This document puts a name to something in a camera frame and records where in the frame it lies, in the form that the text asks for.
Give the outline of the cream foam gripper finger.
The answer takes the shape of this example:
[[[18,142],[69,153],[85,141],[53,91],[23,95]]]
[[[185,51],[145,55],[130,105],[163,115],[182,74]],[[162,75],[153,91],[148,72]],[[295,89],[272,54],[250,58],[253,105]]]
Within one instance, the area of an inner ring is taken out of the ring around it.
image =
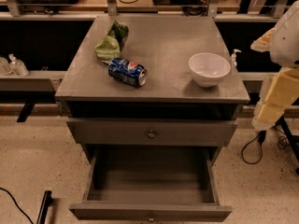
[[[274,28],[268,30],[258,39],[254,40],[250,45],[250,48],[258,52],[269,51],[272,48],[272,36],[274,32]]]
[[[257,131],[267,131],[299,98],[299,69],[281,68],[275,75],[268,75],[259,97],[252,125]]]

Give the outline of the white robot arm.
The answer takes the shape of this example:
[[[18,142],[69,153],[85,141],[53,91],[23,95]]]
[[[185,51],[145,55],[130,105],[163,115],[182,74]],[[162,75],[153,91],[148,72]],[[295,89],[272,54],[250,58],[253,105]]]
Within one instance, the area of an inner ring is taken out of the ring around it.
[[[299,98],[299,1],[250,48],[268,51],[271,61],[281,66],[278,73],[263,80],[260,100],[254,110],[253,127],[266,131]]]

